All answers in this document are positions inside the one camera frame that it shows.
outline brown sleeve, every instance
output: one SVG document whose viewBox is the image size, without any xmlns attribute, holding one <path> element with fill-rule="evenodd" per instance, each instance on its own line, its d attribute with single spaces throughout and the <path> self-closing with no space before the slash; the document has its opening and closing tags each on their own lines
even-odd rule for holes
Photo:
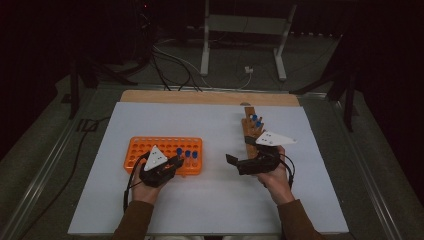
<svg viewBox="0 0 424 240">
<path fill-rule="evenodd" d="M 287 240 L 325 239 L 315 231 L 300 200 L 278 206 L 278 213 Z"/>
<path fill-rule="evenodd" d="M 141 201 L 130 202 L 112 240 L 144 239 L 152 213 L 152 204 Z"/>
</svg>

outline white tag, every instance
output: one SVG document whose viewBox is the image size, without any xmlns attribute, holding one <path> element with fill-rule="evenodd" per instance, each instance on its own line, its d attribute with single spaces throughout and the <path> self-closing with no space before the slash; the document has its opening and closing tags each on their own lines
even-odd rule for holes
<svg viewBox="0 0 424 240">
<path fill-rule="evenodd" d="M 156 145 L 154 145 L 152 151 L 150 151 L 150 155 L 147 159 L 146 165 L 144 166 L 144 171 L 152 170 L 153 168 L 161 165 L 166 161 L 168 161 L 168 158 L 163 155 L 163 153 Z"/>
<path fill-rule="evenodd" d="M 296 143 L 297 140 L 282 135 L 278 135 L 273 132 L 263 132 L 261 136 L 256 139 L 256 144 L 265 145 L 265 146 L 278 146 L 284 144 Z"/>
</svg>

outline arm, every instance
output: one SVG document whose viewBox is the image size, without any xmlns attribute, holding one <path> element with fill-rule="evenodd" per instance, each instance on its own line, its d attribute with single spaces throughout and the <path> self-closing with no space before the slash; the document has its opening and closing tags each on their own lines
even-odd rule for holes
<svg viewBox="0 0 424 240">
<path fill-rule="evenodd" d="M 284 161 L 285 150 L 279 146 L 281 159 Z M 315 231 L 302 203 L 296 200 L 291 192 L 286 168 L 280 164 L 274 171 L 256 175 L 270 192 L 272 200 L 277 204 L 283 234 L 288 240 L 325 239 Z"/>
<path fill-rule="evenodd" d="M 153 207 L 164 185 L 153 188 L 144 185 L 139 178 L 141 166 L 137 166 L 132 184 L 132 201 L 115 230 L 112 240 L 143 239 L 153 213 Z"/>
</svg>

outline power plug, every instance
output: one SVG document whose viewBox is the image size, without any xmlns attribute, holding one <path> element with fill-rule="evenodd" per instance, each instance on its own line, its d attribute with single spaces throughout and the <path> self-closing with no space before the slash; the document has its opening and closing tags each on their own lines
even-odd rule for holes
<svg viewBox="0 0 424 240">
<path fill-rule="evenodd" d="M 244 71 L 245 71 L 246 73 L 253 73 L 253 67 L 251 67 L 251 66 L 246 66 L 246 67 L 244 67 Z"/>
</svg>

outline orange plastic rack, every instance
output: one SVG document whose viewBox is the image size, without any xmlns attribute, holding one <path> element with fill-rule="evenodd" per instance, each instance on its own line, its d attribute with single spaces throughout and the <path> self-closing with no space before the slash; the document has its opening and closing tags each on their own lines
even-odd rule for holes
<svg viewBox="0 0 424 240">
<path fill-rule="evenodd" d="M 169 159 L 177 155 L 177 149 L 182 150 L 181 158 L 184 164 L 177 169 L 176 175 L 197 175 L 202 170 L 202 139 L 198 137 L 153 137 L 135 136 L 130 139 L 124 169 L 131 173 L 137 159 L 156 145 L 159 150 Z"/>
</svg>

